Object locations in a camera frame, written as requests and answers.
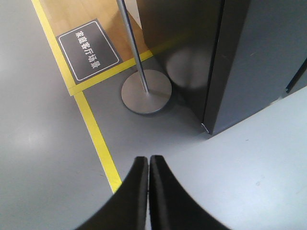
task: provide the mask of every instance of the gray floor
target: gray floor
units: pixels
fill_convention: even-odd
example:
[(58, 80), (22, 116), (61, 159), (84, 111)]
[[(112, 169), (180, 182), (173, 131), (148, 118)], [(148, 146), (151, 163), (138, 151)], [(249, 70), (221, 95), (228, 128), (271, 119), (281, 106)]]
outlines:
[[(74, 229), (111, 190), (31, 1), (0, 6), (0, 229)], [(161, 154), (232, 229), (307, 229), (307, 88), (209, 138), (176, 92), (155, 115), (129, 111), (120, 88), (134, 71), (85, 91), (122, 178), (135, 156)]]
[[(152, 58), (145, 68), (159, 69)], [(307, 229), (307, 88), (213, 137), (174, 92), (161, 112), (129, 111), (134, 68), (85, 91), (121, 177), (133, 158), (164, 155), (207, 211), (234, 230)]]
[(0, 229), (69, 230), (112, 195), (30, 0), (0, 0)]

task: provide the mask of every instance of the metal pole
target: metal pole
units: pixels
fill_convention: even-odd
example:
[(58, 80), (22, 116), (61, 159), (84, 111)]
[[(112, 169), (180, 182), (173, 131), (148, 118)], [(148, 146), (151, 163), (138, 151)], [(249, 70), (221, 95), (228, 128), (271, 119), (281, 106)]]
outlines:
[(131, 50), (132, 50), (133, 55), (134, 55), (136, 67), (137, 67), (138, 72), (139, 72), (140, 77), (141, 77), (141, 82), (142, 82), (144, 91), (149, 92), (147, 81), (146, 81), (146, 78), (145, 78), (144, 70), (143, 70), (143, 67), (142, 67), (141, 59), (140, 59), (140, 55), (139, 55), (138, 48), (136, 46), (136, 42), (135, 42), (135, 39), (134, 39), (133, 30), (132, 30), (130, 19), (129, 19), (129, 16), (128, 16), (126, 4), (125, 4), (124, 0), (117, 0), (117, 5), (118, 5), (119, 11), (121, 13), (121, 16), (123, 18), (123, 21), (125, 23), (126, 29), (127, 29), (128, 37), (129, 37), (129, 40), (130, 40), (130, 43), (131, 43)]

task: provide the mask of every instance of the black partition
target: black partition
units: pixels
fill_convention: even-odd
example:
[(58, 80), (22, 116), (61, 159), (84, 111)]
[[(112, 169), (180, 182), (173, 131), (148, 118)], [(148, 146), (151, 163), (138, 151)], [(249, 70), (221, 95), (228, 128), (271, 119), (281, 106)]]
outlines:
[(137, 3), (147, 46), (213, 135), (277, 100), (307, 57), (307, 1)]

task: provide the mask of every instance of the yellow floor tape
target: yellow floor tape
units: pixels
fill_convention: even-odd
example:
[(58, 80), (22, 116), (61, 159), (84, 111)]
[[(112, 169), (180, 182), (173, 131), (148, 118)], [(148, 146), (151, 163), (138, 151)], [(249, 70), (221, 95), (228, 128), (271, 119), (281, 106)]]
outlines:
[(74, 98), (78, 104), (87, 129), (91, 135), (93, 144), (96, 148), (101, 164), (105, 170), (106, 177), (110, 183), (112, 192), (114, 193), (121, 185), (121, 179), (112, 160), (111, 154), (106, 146), (105, 140), (100, 132), (98, 124), (94, 118), (94, 115), (92, 113), (90, 105), (85, 98), (84, 93), (79, 92), (74, 95)]
[[(33, 6), (36, 10), (36, 13), (38, 15), (38, 18), (42, 24), (42, 27), (44, 29), (44, 32), (46, 34), (47, 40), (49, 42), (49, 45), (51, 47), (51, 50), (53, 52), (53, 55), (56, 59), (56, 62), (58, 64), (58, 67), (61, 71), (61, 74), (63, 76), (63, 79), (65, 81), (66, 87), (70, 93), (70, 95), (73, 95), (76, 103), (80, 109), (80, 112), (83, 116), (83, 119), (86, 123), (87, 129), (90, 133), (90, 136), (92, 138), (93, 144), (96, 148), (98, 157), (101, 161), (101, 164), (104, 168), (104, 171), (106, 173), (106, 177), (109, 181), (109, 184), (111, 186), (112, 192), (116, 192), (116, 190), (121, 185), (122, 181), (120, 179), (119, 173), (116, 169), (116, 166), (113, 162), (112, 156), (107, 148), (107, 145), (104, 141), (104, 138), (100, 132), (100, 129), (98, 127), (98, 124), (95, 120), (95, 117), (92, 113), (92, 110), (85, 98), (85, 95), (83, 93), (83, 90), (93, 86), (94, 84), (97, 84), (111, 76), (114, 76), (115, 74), (130, 68), (131, 66), (135, 65), (134, 59), (125, 61), (119, 65), (117, 65), (114, 68), (111, 68), (101, 74), (98, 74), (94, 76), (93, 78), (84, 81), (78, 85), (75, 84), (72, 74), (69, 70), (69, 67), (65, 61), (65, 58), (61, 52), (61, 49), (57, 43), (57, 40), (52, 32), (51, 26), (48, 22), (48, 19), (45, 15), (45, 12), (40, 4), (39, 0), (32, 0)], [(141, 60), (145, 60), (152, 57), (152, 53), (150, 51), (144, 52), (141, 54)]]

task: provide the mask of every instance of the dark gray panel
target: dark gray panel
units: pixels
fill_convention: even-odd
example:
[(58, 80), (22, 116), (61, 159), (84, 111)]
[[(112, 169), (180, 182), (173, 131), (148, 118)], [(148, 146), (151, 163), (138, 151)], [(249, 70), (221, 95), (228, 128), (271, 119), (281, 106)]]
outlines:
[(299, 68), (298, 72), (290, 81), (286, 92), (291, 94), (304, 88), (305, 86), (307, 86), (307, 59), (304, 61), (301, 68)]
[[(204, 122), (212, 133), (234, 125), (281, 96), (307, 56), (306, 11), (307, 2), (303, 0), (251, 1), (221, 102), (213, 104), (214, 94), (209, 92)], [(216, 59), (228, 61), (223, 51), (218, 55)], [(212, 79), (221, 78), (215, 70), (223, 66), (215, 61)], [(216, 122), (207, 125), (212, 122), (208, 118), (215, 116), (210, 111), (213, 106)]]
[(221, 0), (137, 0), (145, 42), (203, 120)]

